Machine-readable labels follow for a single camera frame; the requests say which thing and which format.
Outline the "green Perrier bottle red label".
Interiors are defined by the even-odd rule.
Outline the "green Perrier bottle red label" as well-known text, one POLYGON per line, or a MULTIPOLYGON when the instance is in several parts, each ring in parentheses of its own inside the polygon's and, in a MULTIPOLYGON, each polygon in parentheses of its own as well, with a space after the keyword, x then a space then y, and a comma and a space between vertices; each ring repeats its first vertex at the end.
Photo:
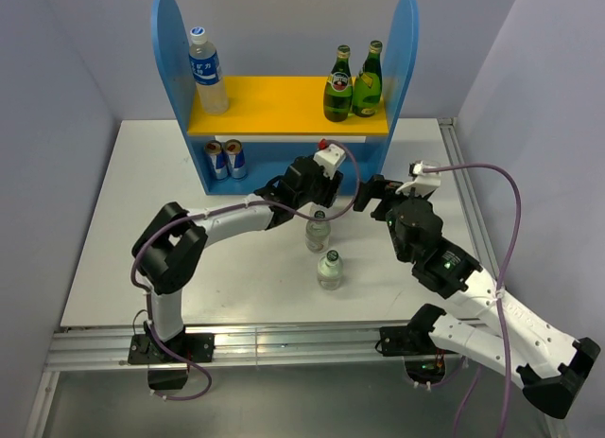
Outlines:
POLYGON ((353 100, 353 81, 349 66, 351 48, 342 44, 337 48, 337 59, 327 78, 323 93, 323 113, 332 122, 344 121, 353 100))

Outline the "green Perrier lemon bottle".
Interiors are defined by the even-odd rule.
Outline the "green Perrier lemon bottle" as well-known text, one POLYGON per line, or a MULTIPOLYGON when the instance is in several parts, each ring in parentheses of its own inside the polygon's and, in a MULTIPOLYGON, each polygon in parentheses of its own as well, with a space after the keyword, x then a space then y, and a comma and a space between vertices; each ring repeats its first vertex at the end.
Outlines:
POLYGON ((382 96, 382 42, 372 40, 369 53, 354 82, 352 112, 359 117, 373 116, 382 96))

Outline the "Pocari Sweat bottle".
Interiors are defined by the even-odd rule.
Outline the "Pocari Sweat bottle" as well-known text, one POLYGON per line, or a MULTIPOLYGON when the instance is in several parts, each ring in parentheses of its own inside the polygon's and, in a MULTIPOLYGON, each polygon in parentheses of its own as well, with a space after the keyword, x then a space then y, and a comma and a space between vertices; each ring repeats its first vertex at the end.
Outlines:
POLYGON ((190 29, 189 62, 202 109, 207 114, 224 114, 229 98, 215 45, 202 26, 190 29))

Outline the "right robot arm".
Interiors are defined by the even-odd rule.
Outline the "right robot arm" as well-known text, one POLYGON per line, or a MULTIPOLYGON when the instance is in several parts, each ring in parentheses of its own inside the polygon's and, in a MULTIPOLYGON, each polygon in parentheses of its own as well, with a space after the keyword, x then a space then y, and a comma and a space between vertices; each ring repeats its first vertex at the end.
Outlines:
POLYGON ((359 187, 354 210, 379 201, 373 219, 384 221, 396 258, 413 277, 450 305, 483 323, 465 324, 443 308, 423 305, 406 325, 383 326, 377 351, 385 357, 458 353, 512 383, 539 411, 556 419, 569 413, 600 353, 589 338, 576 339, 541 319, 507 292, 469 253, 442 234, 443 221, 420 180, 372 176, 359 187))

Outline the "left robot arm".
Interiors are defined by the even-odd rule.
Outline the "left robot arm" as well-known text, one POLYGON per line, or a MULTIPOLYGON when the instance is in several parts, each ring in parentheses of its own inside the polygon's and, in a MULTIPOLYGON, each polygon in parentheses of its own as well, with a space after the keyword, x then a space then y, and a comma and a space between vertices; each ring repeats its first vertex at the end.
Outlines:
POLYGON ((299 157, 285 174, 242 201, 192 213, 176 202, 165 205, 136 241, 131 281, 147 296, 150 351, 162 361, 179 358, 184 349, 182 289, 195 273, 202 252, 248 232, 276 228, 308 203, 334 203, 343 175, 344 151, 331 145, 299 157))

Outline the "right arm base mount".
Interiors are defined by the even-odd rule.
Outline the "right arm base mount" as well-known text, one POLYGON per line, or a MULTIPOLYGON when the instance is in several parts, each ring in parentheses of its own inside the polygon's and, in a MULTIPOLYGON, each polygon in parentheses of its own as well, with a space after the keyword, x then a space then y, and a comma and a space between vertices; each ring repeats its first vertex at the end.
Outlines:
POLYGON ((461 357, 448 367, 446 357, 453 352, 438 348, 425 334, 410 325, 390 325, 379 328, 374 350, 384 358, 399 358, 404 364, 404 381, 414 389, 444 386, 467 362, 461 357))

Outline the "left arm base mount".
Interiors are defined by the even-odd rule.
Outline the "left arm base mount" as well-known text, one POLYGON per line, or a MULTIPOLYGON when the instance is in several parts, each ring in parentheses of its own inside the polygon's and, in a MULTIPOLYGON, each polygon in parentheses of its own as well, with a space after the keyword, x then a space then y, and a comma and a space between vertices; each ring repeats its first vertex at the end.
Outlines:
POLYGON ((162 394, 173 394, 185 386, 192 366, 187 365, 184 368, 175 369, 160 368, 160 365, 170 366, 182 363, 182 359, 194 363, 211 362, 215 349, 215 335, 212 333, 190 334, 183 331, 166 345, 172 353, 179 357, 175 358, 164 351, 149 332, 135 334, 130 340, 127 363, 131 366, 147 366, 147 385, 151 390, 162 394))

